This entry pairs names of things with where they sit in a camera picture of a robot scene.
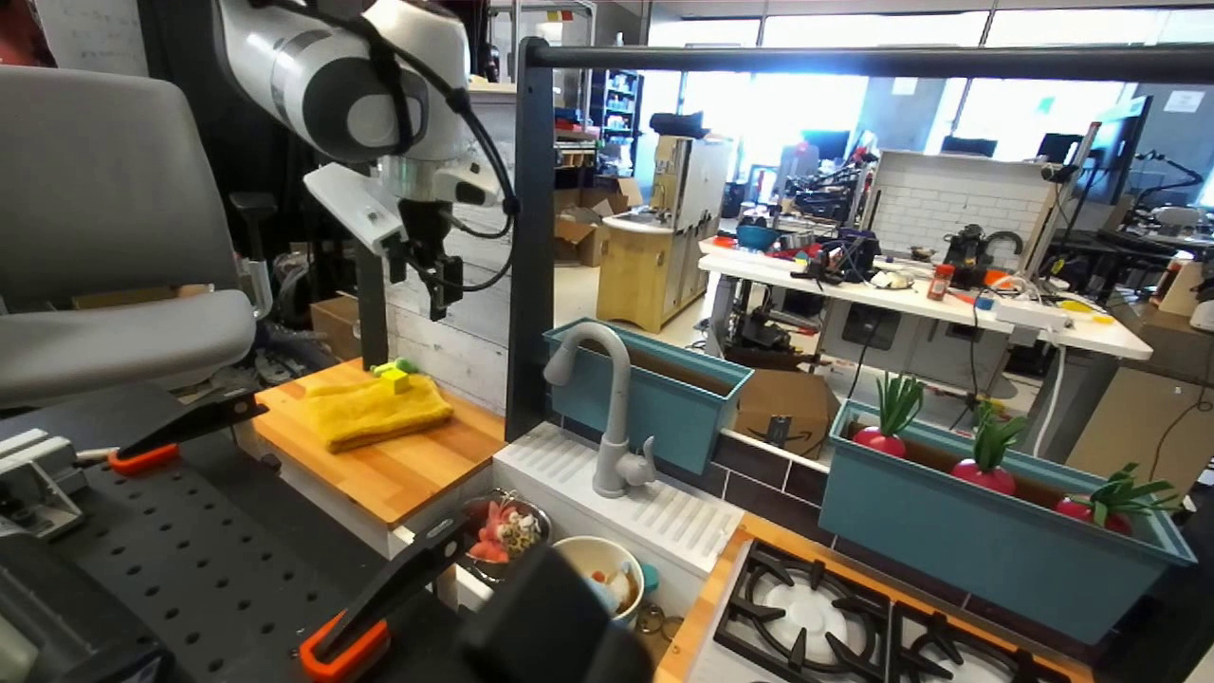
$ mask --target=stove burner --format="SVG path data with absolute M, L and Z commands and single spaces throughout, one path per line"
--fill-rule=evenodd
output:
M 895 631 L 908 633 L 908 607 L 895 607 Z M 1031 654 L 1017 650 L 1006 654 L 991 642 L 969 636 L 964 631 L 948 626 L 945 616 L 915 616 L 922 633 L 910 650 L 895 654 L 898 679 L 938 683 L 938 679 L 964 679 L 964 683 L 1056 683 L 1046 666 L 1035 666 Z
M 830 576 L 822 561 L 776 556 L 757 545 L 717 642 L 788 679 L 853 671 L 881 683 L 883 622 L 883 597 L 862 597 L 862 586 Z

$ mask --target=stove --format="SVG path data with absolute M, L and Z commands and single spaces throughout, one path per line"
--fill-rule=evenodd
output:
M 1041 662 L 1027 650 L 1002 650 L 970 631 L 960 631 L 941 612 L 893 607 L 893 679 L 895 683 L 1072 683 Z
M 1072 683 L 1027 650 L 763 541 L 740 566 L 693 679 L 721 683 Z

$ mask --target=gas burner grate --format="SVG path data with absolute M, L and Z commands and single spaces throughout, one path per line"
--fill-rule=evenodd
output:
M 960 666 L 984 666 L 984 679 L 1006 683 L 1065 683 L 1065 675 L 1044 666 L 1027 650 L 999 650 L 993 642 L 970 636 L 941 612 L 922 616 L 898 602 L 893 626 L 908 636 L 895 645 L 898 683 L 958 679 Z
M 797 600 L 788 602 L 766 600 L 784 593 L 815 600 L 815 607 L 822 612 L 805 616 L 800 607 L 792 607 Z M 721 645 L 735 650 L 740 656 L 784 679 L 850 675 L 850 679 L 881 683 L 883 636 L 887 636 L 887 600 L 881 593 L 868 593 L 862 584 L 835 576 L 822 561 L 784 556 L 760 541 L 750 545 L 743 573 L 729 597 L 725 617 L 717 626 Z

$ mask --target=yellow sponge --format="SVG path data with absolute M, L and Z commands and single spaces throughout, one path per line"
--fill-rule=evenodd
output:
M 331 452 L 382 437 L 422 433 L 454 408 L 430 375 L 371 378 L 360 385 L 318 385 L 304 399 L 312 433 Z

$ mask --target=metal rail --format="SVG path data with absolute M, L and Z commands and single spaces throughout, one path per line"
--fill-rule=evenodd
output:
M 518 277 L 509 325 L 509 441 L 547 417 L 543 331 L 553 325 L 553 67 L 645 73 L 835 73 L 835 75 L 993 75 L 993 79 L 1136 79 L 1214 84 L 1214 45 L 887 45 L 887 48 L 639 48 L 639 45 L 521 45 L 518 122 Z
M 533 67 L 838 73 L 1214 84 L 1214 45 L 883 45 L 883 48 L 605 48 L 527 41 Z

